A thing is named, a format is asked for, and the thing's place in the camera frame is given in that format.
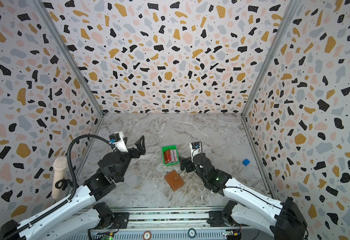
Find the stack of credit cards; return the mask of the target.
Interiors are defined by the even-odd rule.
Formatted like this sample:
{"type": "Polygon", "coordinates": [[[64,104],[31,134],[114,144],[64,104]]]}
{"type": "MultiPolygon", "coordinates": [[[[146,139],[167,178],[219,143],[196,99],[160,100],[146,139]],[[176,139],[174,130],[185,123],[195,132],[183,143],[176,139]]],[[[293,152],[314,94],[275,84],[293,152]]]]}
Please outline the stack of credit cards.
{"type": "Polygon", "coordinates": [[[163,155],[164,155],[164,164],[165,165],[175,164],[178,162],[177,151],[174,149],[166,150],[163,153],[163,155]]]}

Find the green plastic card tray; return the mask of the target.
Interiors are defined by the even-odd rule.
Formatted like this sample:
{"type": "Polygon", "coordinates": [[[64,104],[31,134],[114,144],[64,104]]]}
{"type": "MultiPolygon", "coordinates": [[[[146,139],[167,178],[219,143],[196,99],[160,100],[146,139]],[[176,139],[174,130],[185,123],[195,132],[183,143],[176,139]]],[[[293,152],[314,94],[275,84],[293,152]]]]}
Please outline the green plastic card tray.
{"type": "Polygon", "coordinates": [[[176,165],[180,162],[177,146],[166,146],[162,147],[162,159],[165,166],[176,165]]]}

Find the brown leather card holder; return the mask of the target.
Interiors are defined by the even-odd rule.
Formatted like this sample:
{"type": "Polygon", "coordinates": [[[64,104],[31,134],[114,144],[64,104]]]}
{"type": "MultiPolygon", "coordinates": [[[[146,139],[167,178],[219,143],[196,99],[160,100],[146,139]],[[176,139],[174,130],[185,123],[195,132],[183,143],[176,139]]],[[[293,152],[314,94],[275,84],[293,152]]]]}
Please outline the brown leather card holder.
{"type": "Polygon", "coordinates": [[[180,189],[185,184],[181,176],[175,170],[168,173],[164,177],[164,179],[167,181],[167,183],[174,192],[180,189]]]}

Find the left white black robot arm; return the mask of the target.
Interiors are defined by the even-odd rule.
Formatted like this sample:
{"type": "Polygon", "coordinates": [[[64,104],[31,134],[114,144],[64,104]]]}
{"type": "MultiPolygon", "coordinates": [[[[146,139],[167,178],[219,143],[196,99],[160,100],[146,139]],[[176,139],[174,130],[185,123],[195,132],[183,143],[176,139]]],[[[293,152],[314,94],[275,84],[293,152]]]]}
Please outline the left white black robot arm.
{"type": "Polygon", "coordinates": [[[67,150],[68,168],[72,177],[72,192],[69,196],[50,206],[46,210],[21,222],[10,220],[0,230],[2,240],[39,240],[61,222],[79,210],[87,207],[108,195],[116,188],[117,183],[124,181],[125,173],[132,159],[145,155],[145,137],[141,136],[135,147],[123,150],[125,138],[106,140],[96,135],[82,135],[75,138],[67,150]],[[98,170],[84,184],[78,185],[71,157],[74,145],[84,138],[94,138],[106,143],[112,151],[98,162],[98,170]]]}

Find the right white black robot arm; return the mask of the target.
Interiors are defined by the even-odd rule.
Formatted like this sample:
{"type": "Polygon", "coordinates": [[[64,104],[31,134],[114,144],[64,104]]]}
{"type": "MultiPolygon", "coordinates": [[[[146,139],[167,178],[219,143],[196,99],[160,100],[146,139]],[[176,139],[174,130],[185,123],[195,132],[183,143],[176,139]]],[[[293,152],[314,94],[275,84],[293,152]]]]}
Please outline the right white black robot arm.
{"type": "Polygon", "coordinates": [[[181,157],[180,163],[183,171],[195,172],[208,190],[230,200],[222,211],[226,225],[247,225],[275,240],[308,239],[308,224],[293,200],[281,202],[252,190],[216,169],[205,153],[181,157]]]}

